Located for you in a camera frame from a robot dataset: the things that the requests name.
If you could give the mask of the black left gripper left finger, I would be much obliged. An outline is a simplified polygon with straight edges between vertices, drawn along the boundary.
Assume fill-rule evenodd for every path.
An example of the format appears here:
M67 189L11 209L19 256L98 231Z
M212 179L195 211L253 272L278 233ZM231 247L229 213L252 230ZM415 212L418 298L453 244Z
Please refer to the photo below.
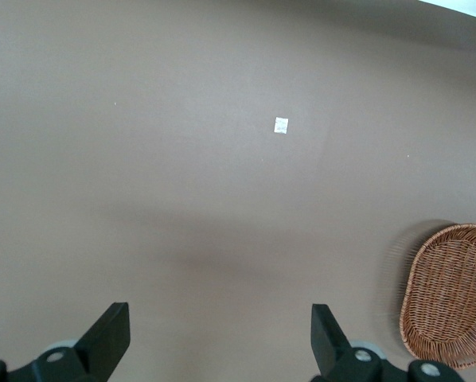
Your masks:
M12 372L8 381L108 381L131 343L129 304L114 302L72 347L58 347Z

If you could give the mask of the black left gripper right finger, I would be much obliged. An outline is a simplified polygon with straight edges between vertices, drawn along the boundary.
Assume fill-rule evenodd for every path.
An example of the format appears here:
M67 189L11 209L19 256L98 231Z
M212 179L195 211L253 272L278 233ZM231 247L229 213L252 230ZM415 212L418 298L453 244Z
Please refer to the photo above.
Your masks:
M326 304L312 305L310 345L319 370L312 381L381 380L381 359L370 349L353 347Z

